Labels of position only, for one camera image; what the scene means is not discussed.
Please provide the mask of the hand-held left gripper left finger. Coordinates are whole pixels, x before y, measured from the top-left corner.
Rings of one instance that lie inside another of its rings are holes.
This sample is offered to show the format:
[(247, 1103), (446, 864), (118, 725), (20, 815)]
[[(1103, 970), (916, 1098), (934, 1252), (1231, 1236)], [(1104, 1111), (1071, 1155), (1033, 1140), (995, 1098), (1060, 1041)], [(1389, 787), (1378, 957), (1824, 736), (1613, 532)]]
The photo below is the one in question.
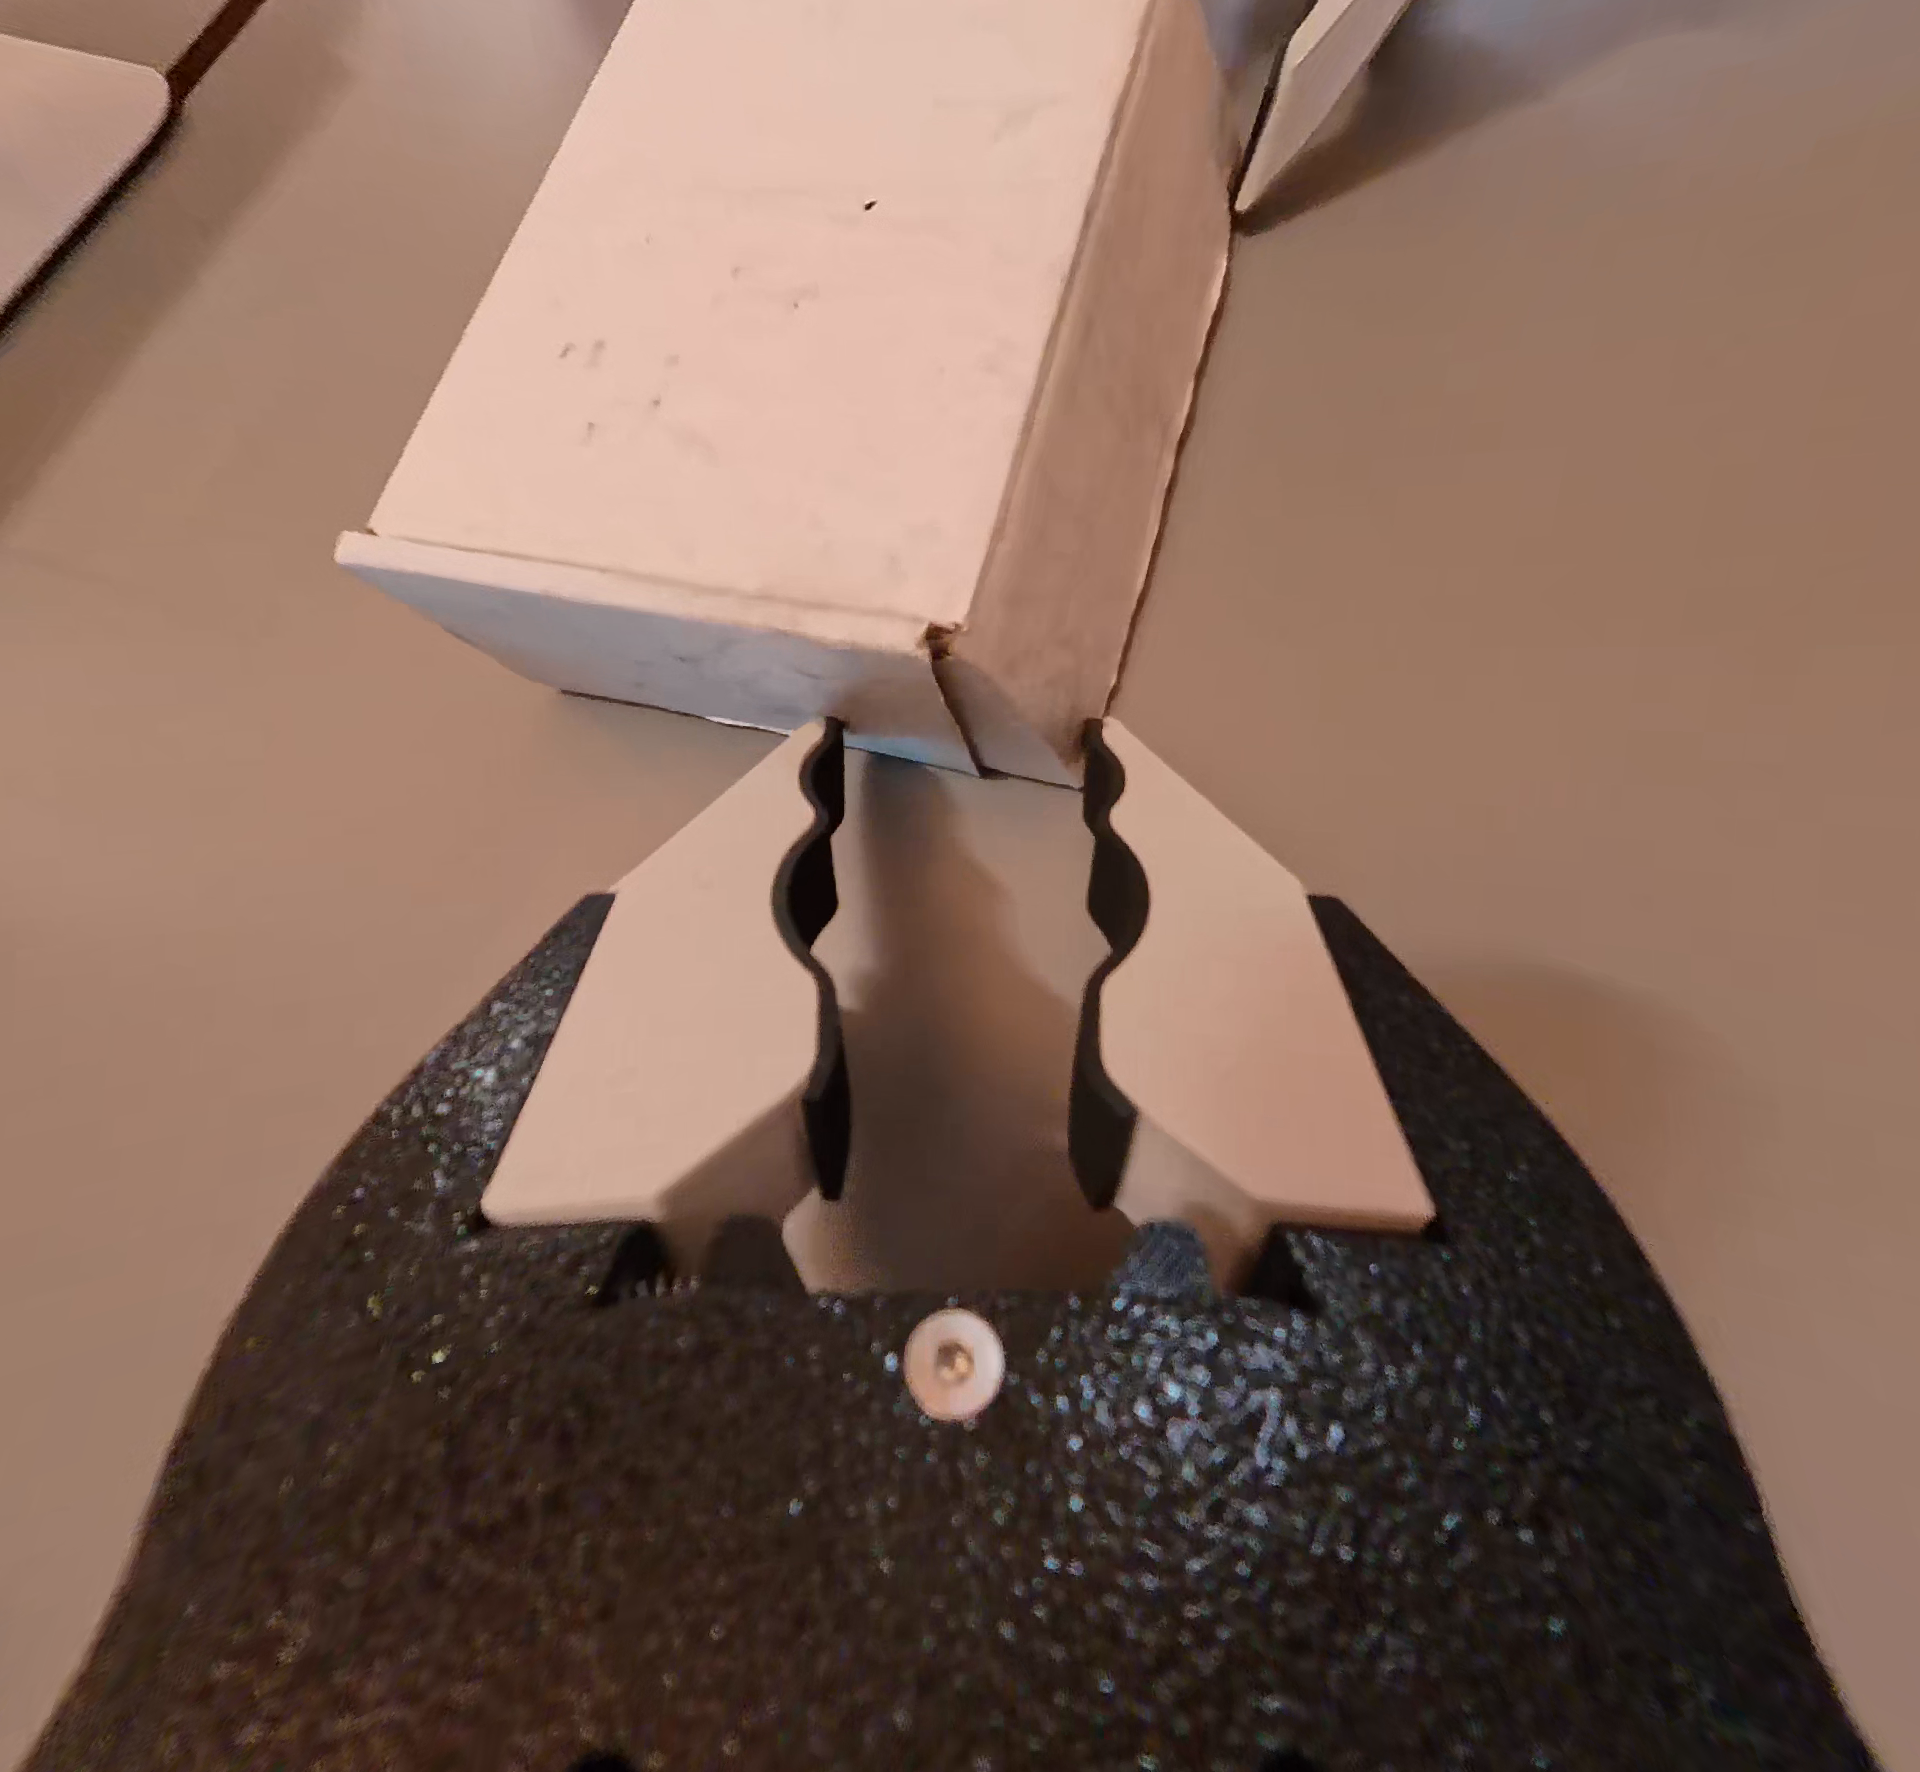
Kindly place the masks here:
[(789, 736), (613, 890), (480, 1200), (498, 1228), (706, 1240), (846, 1190), (854, 1103), (818, 944), (846, 730)]

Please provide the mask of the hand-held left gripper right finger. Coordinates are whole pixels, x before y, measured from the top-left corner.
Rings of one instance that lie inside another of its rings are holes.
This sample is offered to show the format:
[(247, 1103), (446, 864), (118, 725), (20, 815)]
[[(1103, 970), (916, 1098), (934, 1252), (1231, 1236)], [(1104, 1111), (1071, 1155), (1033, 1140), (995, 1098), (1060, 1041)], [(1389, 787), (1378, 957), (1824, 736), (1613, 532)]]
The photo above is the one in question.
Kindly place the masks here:
[(1093, 1209), (1182, 1226), (1222, 1290), (1277, 1231), (1437, 1219), (1302, 881), (1116, 719), (1084, 730), (1088, 913), (1067, 1153)]

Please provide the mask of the white cardboard box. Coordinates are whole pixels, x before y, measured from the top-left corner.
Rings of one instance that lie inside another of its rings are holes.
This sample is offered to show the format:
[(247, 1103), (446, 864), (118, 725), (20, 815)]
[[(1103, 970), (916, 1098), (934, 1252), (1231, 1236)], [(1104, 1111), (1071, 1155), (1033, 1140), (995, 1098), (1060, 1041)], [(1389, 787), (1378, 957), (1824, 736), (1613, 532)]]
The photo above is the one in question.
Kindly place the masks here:
[(553, 691), (1076, 784), (1222, 134), (1198, 0), (635, 0), (335, 559)]

